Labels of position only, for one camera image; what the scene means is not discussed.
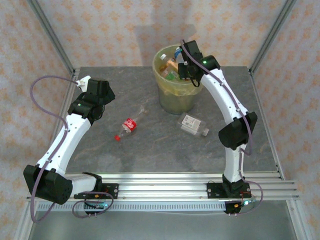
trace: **wallpaper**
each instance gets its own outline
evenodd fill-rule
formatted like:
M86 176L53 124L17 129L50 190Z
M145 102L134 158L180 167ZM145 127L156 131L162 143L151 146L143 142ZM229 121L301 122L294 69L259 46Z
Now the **wallpaper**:
M285 0L40 0L72 65L151 66L196 40L224 66L250 66Z
M30 84L46 74L69 74L26 0L1 2L0 42L0 239L11 240L28 191L23 170L48 149L55 125L33 105ZM43 80L35 98L58 113L66 86Z
M314 239L320 236L319 26L320 1L298 0L254 75L285 177L298 182Z

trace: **gray stone surface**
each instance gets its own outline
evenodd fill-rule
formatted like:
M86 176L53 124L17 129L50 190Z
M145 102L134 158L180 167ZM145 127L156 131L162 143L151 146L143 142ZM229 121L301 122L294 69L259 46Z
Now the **gray stone surface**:
M245 156L244 171L275 171L270 144L246 67L223 67L224 75L241 103L258 115L253 132L253 154ZM190 114L207 122L207 137L196 138L177 127L179 115L159 105L157 84L151 67L82 67L86 75L110 82L115 100L105 106L103 117L83 136L72 155L67 172L149 173L212 172L225 168L225 149L218 131L223 116L207 89L203 89ZM76 90L74 97L80 94ZM115 134L124 120L140 105L148 115L132 135L116 142Z

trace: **clear plastic bottle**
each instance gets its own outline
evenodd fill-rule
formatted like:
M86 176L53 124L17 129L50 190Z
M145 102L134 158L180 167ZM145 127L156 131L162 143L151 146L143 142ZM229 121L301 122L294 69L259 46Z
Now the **clear plastic bottle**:
M137 124L141 121L141 118L146 112L147 111L144 106L140 106L139 110L136 113L134 113L131 117L124 121L124 123L120 127L119 133L114 136L114 139L119 142L121 138L130 135L130 133L132 133L136 129Z
M173 58L168 57L166 54L162 54L160 59L163 61L166 68L171 66L176 73L178 72L178 63Z
M178 120L179 128L196 137L207 136L209 129L206 128L206 125L204 121L187 113L183 113Z
M176 48L176 50L174 52L174 58L175 58L175 61L178 64L183 64L185 62L184 58L182 57L182 53L181 53L180 47Z

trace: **yellow trash bin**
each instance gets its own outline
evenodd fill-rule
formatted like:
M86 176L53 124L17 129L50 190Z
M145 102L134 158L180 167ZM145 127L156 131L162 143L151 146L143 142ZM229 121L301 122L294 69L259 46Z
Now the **yellow trash bin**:
M152 69L158 84L159 103L161 107L171 114L182 114L190 111L196 102L198 93L203 88L200 84L195 87L192 82L181 80L170 81L161 76L160 67L164 65L160 56L166 54L168 57L173 58L176 48L180 45L171 45L162 48L156 53L152 61Z

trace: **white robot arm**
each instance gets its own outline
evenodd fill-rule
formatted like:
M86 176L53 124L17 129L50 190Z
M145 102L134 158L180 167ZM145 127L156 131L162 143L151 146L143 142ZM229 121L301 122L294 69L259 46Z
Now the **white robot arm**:
M106 189L100 176L84 172L70 178L65 178L69 160L83 135L89 130L94 121L101 118L105 105L115 99L115 95L107 81L92 79L86 76L77 81L82 93L70 105L69 115L66 117L67 135L48 163L49 156L60 143L66 129L63 127L53 141L48 151L37 162L36 166L27 165L23 175L30 193L33 191L36 179L45 164L46 167L40 176L40 182L35 196L64 204L70 196L83 192L104 192Z
M181 41L180 50L184 63L178 64L181 79L189 79L195 87L200 82L208 89L220 108L226 126L219 131L219 139L225 147L225 170L222 183L207 184L208 198L251 198L249 183L243 177L244 149L257 122L255 112L240 103L228 85L219 63L212 55L204 57L196 41Z
M225 79L225 76L221 69L213 69L211 72L216 75L222 82L229 88L229 85ZM223 118L225 123L231 124L234 119L240 119L241 115L237 111L236 106L233 104L230 96L225 91L225 89L209 74L204 74L201 78L201 83L203 86L208 89L212 97L214 98L215 102L217 103L219 109L222 112ZM233 97L238 101L238 105L241 108L243 113L247 113L248 110L240 103L238 98L235 96L233 91L231 92ZM240 148L245 149L246 144L241 144L237 147L236 150L232 150L229 147L225 147L225 170L224 176L227 180L232 182L237 182L241 179L239 174L239 161L240 161Z

